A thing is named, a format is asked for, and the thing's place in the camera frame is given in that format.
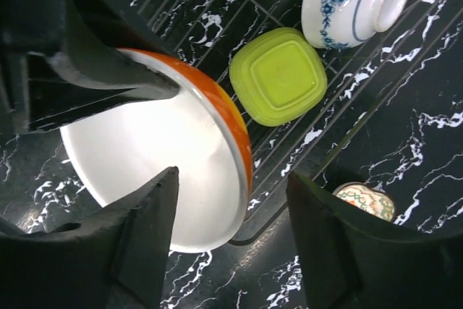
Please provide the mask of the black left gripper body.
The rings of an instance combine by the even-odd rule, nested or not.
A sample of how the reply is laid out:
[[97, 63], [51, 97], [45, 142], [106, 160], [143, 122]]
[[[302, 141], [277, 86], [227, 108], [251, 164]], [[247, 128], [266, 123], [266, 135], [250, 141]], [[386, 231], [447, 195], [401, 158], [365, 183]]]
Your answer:
[[59, 50], [73, 0], [1, 0], [1, 129], [27, 133], [31, 116], [30, 56]]

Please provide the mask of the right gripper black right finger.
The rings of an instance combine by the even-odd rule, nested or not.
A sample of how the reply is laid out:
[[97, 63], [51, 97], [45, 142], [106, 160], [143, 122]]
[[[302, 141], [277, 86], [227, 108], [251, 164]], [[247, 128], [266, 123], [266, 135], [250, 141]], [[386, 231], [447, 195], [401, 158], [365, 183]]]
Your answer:
[[462, 233], [400, 227], [297, 172], [286, 199], [309, 308], [462, 307]]

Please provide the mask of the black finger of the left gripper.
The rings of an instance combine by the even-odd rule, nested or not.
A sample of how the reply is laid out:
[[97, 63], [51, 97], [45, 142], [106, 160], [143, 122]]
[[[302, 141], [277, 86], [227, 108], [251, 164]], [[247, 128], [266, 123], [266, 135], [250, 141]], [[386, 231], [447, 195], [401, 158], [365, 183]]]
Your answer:
[[33, 64], [31, 132], [54, 130], [116, 105], [170, 99], [179, 84], [107, 46], [76, 9], [67, 9], [58, 51]]

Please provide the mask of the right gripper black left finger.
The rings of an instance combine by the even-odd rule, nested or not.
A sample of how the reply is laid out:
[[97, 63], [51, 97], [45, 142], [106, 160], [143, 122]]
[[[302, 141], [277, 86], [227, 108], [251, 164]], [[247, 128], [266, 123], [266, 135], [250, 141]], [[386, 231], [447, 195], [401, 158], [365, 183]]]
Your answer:
[[51, 232], [1, 221], [3, 308], [105, 308], [115, 292], [157, 308], [179, 193], [165, 168], [129, 195]]

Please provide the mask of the white top bowl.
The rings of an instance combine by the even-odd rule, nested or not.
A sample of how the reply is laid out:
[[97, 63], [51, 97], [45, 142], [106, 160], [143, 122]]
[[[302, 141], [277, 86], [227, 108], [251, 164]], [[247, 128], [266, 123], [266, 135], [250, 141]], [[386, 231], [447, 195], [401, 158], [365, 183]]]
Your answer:
[[267, 127], [307, 113], [324, 97], [328, 84], [318, 53], [290, 27], [244, 45], [231, 60], [229, 79], [245, 111]]

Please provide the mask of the blue white patterned bowl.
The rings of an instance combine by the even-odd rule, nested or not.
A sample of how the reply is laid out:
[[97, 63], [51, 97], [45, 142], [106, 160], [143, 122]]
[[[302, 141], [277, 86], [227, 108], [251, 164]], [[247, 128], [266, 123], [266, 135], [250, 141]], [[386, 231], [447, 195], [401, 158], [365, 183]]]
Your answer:
[[302, 32], [315, 48], [352, 48], [391, 28], [406, 3], [407, 0], [302, 0]]

